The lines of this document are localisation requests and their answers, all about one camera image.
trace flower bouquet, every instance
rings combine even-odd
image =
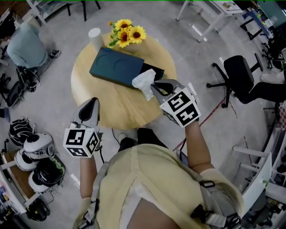
[[[142,40],[146,39],[146,33],[143,27],[133,26],[129,19],[121,19],[116,23],[109,22],[111,29],[110,43],[108,48],[113,48],[119,45],[121,48],[131,46],[132,44],[140,44]]]

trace round wooden table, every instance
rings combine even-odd
[[[105,45],[109,42],[109,35],[110,33],[103,35]],[[124,52],[119,47],[114,50]],[[73,66],[71,90],[78,106],[97,97],[100,102],[99,124],[122,130],[141,127],[162,115],[155,97],[147,101],[140,90],[93,77],[89,70],[96,55],[92,43],[89,43],[78,55]],[[140,50],[132,55],[144,59],[147,64],[164,69],[163,79],[177,79],[172,57],[154,38],[147,36],[141,43]]]

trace helmet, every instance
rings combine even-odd
[[[13,121],[9,129],[9,137],[17,146],[22,146],[25,140],[33,134],[33,129],[26,117]]]
[[[39,163],[38,160],[31,159],[25,154],[25,151],[23,148],[21,148],[14,156],[14,161],[16,165],[22,170],[22,171],[32,171],[37,167],[37,164]]]
[[[32,159],[43,159],[55,154],[52,137],[43,133],[29,136],[24,143],[24,150],[27,156]]]
[[[64,174],[65,167],[59,159],[44,158],[30,174],[29,185],[35,192],[45,192],[55,184],[59,185]]]

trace beige shirt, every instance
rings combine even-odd
[[[141,199],[130,219],[128,229],[208,228],[190,217],[199,204],[204,206],[204,202],[199,183],[182,167],[174,152],[157,145],[142,144],[120,152],[100,185],[100,206],[97,212],[100,228],[119,229],[122,207],[135,180],[148,189],[163,211],[153,203]],[[205,170],[201,176],[204,180],[211,180],[227,189],[236,204],[237,213],[240,216],[244,214],[241,194],[219,171]],[[89,204],[90,198],[82,200],[74,228],[86,213]]]

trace black shoe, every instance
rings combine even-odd
[[[286,154],[281,158],[282,162],[286,162]]]
[[[60,50],[53,50],[50,54],[50,58],[51,59],[58,58],[61,54],[62,52]]]
[[[280,165],[280,166],[277,168],[277,172],[279,172],[279,173],[284,173],[284,172],[286,172],[286,166],[285,166],[285,165]]]

